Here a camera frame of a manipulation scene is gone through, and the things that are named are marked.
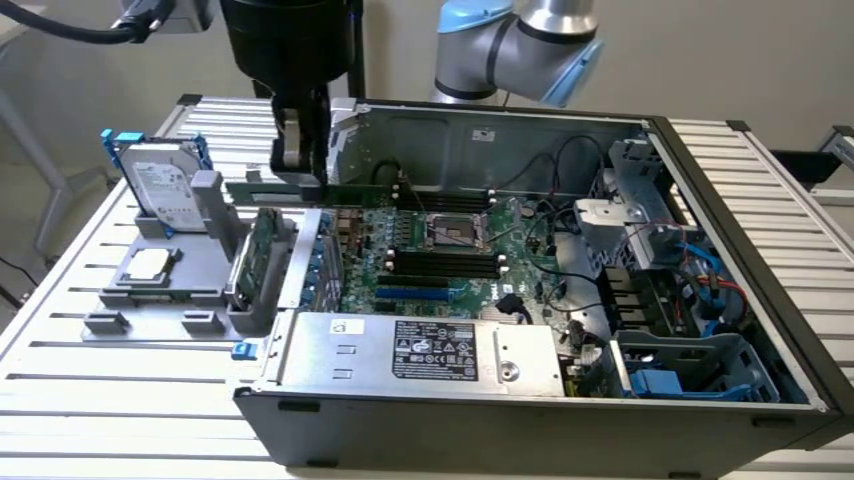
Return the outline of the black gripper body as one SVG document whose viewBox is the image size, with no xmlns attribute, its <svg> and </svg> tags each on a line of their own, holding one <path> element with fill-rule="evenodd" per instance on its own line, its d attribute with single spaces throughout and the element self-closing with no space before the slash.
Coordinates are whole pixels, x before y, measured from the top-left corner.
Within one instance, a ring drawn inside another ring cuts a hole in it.
<svg viewBox="0 0 854 480">
<path fill-rule="evenodd" d="M 239 70 L 275 97 L 305 101 L 354 62 L 349 1 L 225 1 Z"/>
</svg>

